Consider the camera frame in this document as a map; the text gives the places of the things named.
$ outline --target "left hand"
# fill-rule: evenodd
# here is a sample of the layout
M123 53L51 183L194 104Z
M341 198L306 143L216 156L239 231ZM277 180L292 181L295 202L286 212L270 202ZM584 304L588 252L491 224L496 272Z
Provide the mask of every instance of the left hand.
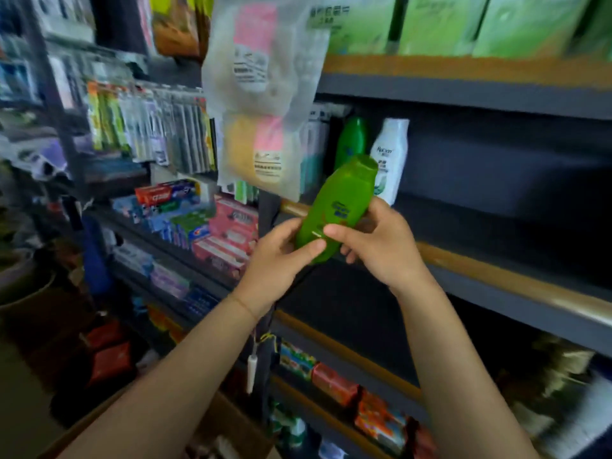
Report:
M232 294L259 318L284 295L297 273L325 249L323 239L293 251L291 239L302 219L289 219L259 240L248 268Z

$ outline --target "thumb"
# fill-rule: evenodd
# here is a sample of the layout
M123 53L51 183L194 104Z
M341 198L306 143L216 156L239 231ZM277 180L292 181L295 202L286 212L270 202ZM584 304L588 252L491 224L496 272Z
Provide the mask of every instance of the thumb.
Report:
M323 233L331 239L345 244L350 249L354 250L357 255L363 253L366 247L367 234L344 225L327 224L323 228Z
M327 243L322 238L316 239L310 243L305 244L302 248L294 251L293 253L287 254L287 263L289 267L298 273L310 261L315 259L319 254L325 250Z

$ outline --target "hanging package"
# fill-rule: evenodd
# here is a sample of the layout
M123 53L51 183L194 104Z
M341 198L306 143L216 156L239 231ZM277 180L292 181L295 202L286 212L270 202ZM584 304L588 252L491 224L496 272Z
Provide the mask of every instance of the hanging package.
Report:
M329 43L328 30L306 28L313 1L215 0L202 82L223 127L220 184L244 180L299 199L299 132Z

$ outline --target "hand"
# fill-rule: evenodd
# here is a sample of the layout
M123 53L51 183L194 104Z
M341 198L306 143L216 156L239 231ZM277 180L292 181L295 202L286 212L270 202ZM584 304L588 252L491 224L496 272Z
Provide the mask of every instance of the hand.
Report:
M325 240L317 239L293 251L290 240L301 226L301 219L290 219L259 240L244 276L232 292L259 318L287 292L297 273L325 249Z
M338 224L328 224L323 229L326 236L342 243L340 252L346 256L348 264L360 258L372 275L394 293L414 277L424 274L428 277L429 271L401 214L375 196L363 221L369 233Z

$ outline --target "green shampoo bottle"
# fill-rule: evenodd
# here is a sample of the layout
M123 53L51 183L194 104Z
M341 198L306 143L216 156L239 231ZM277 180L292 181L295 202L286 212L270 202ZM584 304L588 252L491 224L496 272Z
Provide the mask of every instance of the green shampoo bottle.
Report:
M348 118L336 148L336 159L333 170L340 167L355 155L364 155L368 152L368 127L365 119L358 116Z
M377 172L378 164L370 156L355 155L323 184L295 237L296 248L301 248L317 238L327 241L327 247L313 263L327 261L340 248L338 242L323 234L325 225L355 227L365 214L374 195Z

